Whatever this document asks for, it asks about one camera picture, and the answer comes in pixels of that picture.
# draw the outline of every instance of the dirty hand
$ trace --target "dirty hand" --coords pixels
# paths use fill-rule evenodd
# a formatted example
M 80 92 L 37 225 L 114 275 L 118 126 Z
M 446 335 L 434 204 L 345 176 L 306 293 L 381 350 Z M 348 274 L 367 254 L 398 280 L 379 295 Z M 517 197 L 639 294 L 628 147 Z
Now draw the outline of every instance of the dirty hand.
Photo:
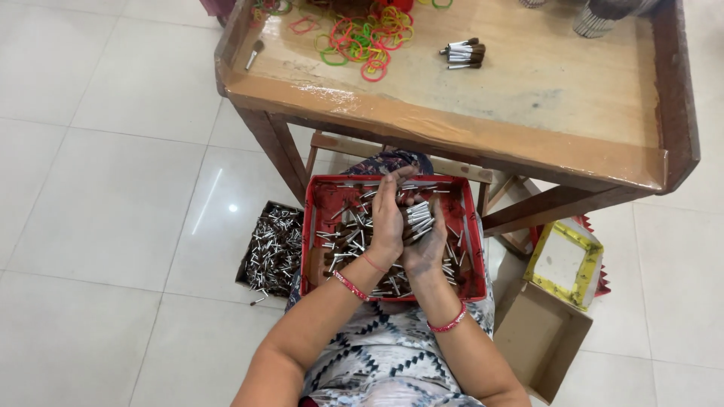
M 408 166 L 385 175 L 372 200 L 372 243 L 368 255 L 381 267 L 392 263 L 403 252 L 403 216 L 397 207 L 397 187 L 417 175 L 417 168 Z
M 435 218 L 432 230 L 403 251 L 403 266 L 411 280 L 428 274 L 442 274 L 447 228 L 439 199 L 434 200 L 432 211 Z

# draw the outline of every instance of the red thread bracelet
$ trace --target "red thread bracelet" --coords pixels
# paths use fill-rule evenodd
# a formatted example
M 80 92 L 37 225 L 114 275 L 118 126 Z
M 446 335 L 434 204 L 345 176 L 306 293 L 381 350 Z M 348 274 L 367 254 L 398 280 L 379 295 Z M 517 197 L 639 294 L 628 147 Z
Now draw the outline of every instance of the red thread bracelet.
M 341 275 L 337 270 L 334 270 L 332 274 L 342 282 L 342 284 L 345 285 L 345 287 L 349 288 L 350 291 L 352 291 L 352 294 L 356 295 L 357 298 L 361 299 L 362 301 L 369 301 L 369 296 L 367 294 L 361 292 L 359 288 L 355 287 L 354 284 L 350 282 L 350 280 L 347 280 L 345 276 Z
M 463 307 L 460 310 L 460 313 L 458 314 L 458 316 L 451 323 L 438 328 L 438 327 L 433 327 L 432 325 L 430 325 L 430 322 L 427 322 L 427 327 L 430 328 L 430 330 L 432 332 L 441 333 L 441 332 L 447 332 L 447 331 L 451 330 L 452 328 L 458 326 L 458 324 L 460 324 L 460 321 L 463 320 L 463 317 L 465 317 L 465 313 L 468 310 L 468 307 L 466 307 L 464 302 L 460 301 L 460 303 L 463 304 Z
M 375 269 L 379 270 L 380 272 L 387 274 L 387 270 L 381 268 L 380 266 L 375 264 L 374 261 L 370 260 L 369 256 L 367 256 L 367 253 L 362 252 L 362 257 L 364 257 L 364 259 L 367 260 L 367 262 L 370 264 L 370 266 L 374 267 Z

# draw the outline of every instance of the red box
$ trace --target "red box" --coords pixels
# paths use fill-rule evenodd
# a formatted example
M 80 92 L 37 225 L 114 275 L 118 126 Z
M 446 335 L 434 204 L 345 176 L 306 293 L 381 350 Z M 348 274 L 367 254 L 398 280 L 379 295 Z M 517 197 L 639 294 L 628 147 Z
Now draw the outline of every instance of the red box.
M 332 232 L 337 221 L 328 219 L 338 212 L 345 199 L 359 196 L 357 188 L 337 188 L 335 185 L 378 185 L 381 175 L 315 175 L 309 181 L 304 204 L 304 225 L 302 226 L 302 281 L 300 294 L 305 296 L 315 286 L 308 279 L 308 257 L 313 247 L 321 247 L 324 239 L 316 235 L 317 231 Z M 487 297 L 485 284 L 485 265 L 481 230 L 478 228 L 473 194 L 467 178 L 448 177 L 446 175 L 420 175 L 407 181 L 406 185 L 440 185 L 451 193 L 440 193 L 442 210 L 446 223 L 454 230 L 465 229 L 463 247 L 470 254 L 472 270 L 465 275 L 466 283 L 458 296 L 464 301 L 480 301 Z M 459 199 L 457 204 L 451 200 Z M 454 216 L 451 210 L 462 208 L 463 213 Z M 372 298 L 371 301 L 415 301 L 415 296 L 405 298 Z

